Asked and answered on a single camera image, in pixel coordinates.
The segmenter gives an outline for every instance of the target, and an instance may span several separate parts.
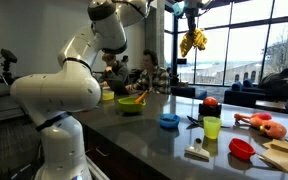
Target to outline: table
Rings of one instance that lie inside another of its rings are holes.
[[[262,109],[262,110],[285,112],[285,104],[286,103],[283,101],[271,102],[271,101],[256,100],[255,107],[257,109]]]
[[[220,118],[224,126],[231,128],[221,129],[219,138],[210,141],[202,128],[187,129],[191,122],[186,116],[199,118],[201,100],[148,94],[143,112],[128,115],[118,110],[116,99],[76,115],[86,131],[87,155],[114,179],[288,179],[287,173],[273,170],[256,155],[243,162],[232,156],[228,148],[232,138],[240,138],[258,153],[265,151],[262,144],[271,139],[246,124],[235,125],[233,118],[235,113],[251,115],[263,110],[223,104]],[[161,128],[161,113],[179,115],[178,128]],[[271,114],[288,130],[288,114]],[[210,152],[209,161],[185,154],[184,148],[193,145],[196,138],[201,138],[203,148]]]

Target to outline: lime green cup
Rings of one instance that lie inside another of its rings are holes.
[[[209,139],[217,139],[222,121],[217,117],[206,116],[204,121],[204,135]]]

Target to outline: orange plastic toy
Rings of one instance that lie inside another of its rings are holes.
[[[203,104],[207,106],[217,106],[218,101],[213,97],[207,97],[204,99]]]
[[[280,139],[286,135],[286,128],[275,121],[272,121],[272,116],[269,113],[255,113],[252,116],[244,116],[241,114],[234,114],[235,121],[243,121],[249,123],[251,126],[259,128],[267,136]]]
[[[142,101],[144,100],[146,94],[147,94],[147,90],[144,91],[144,93],[143,93],[140,97],[138,97],[138,98],[134,101],[134,103],[135,103],[135,104],[139,104],[140,102],[142,102]]]

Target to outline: gray countertop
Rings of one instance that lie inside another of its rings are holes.
[[[148,94],[143,112],[127,115],[118,110],[117,99],[102,101],[98,108],[77,114],[76,118],[170,179],[288,179],[287,173],[269,168],[257,155],[243,162],[232,156],[228,148],[232,138],[240,138],[258,153],[265,151],[262,144],[271,139],[245,123],[236,126],[234,120],[235,113],[252,115],[261,110],[223,104],[222,125],[230,128],[222,128],[214,141],[204,137],[202,128],[187,129],[191,122],[186,116],[201,118],[198,114],[200,100]],[[178,128],[160,127],[162,113],[180,116]],[[288,130],[287,114],[271,114],[274,121],[283,123]],[[185,147],[192,146],[196,138],[202,139],[203,148],[210,152],[209,161],[185,154]]]

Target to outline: person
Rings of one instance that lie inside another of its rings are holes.
[[[264,77],[258,84],[259,88],[272,89],[272,88],[288,88],[288,68],[283,69],[280,73],[271,73]]]
[[[128,69],[120,61],[116,60],[115,55],[105,53],[102,56],[102,60],[106,63],[106,68],[98,80],[100,85],[107,86],[106,79],[118,79],[124,85],[128,84]]]
[[[170,77],[172,76],[172,68],[166,68],[166,72],[170,75]]]
[[[288,99],[288,68],[280,73],[271,73],[264,77],[258,88],[265,89],[267,100],[285,101]]]
[[[127,55],[124,55],[123,56],[123,59],[121,60],[121,63],[127,67],[127,63],[128,63],[128,56]]]
[[[143,51],[144,70],[135,84],[127,85],[126,89],[132,91],[148,90],[158,94],[171,94],[170,76],[164,68],[158,66],[156,52],[145,49]]]

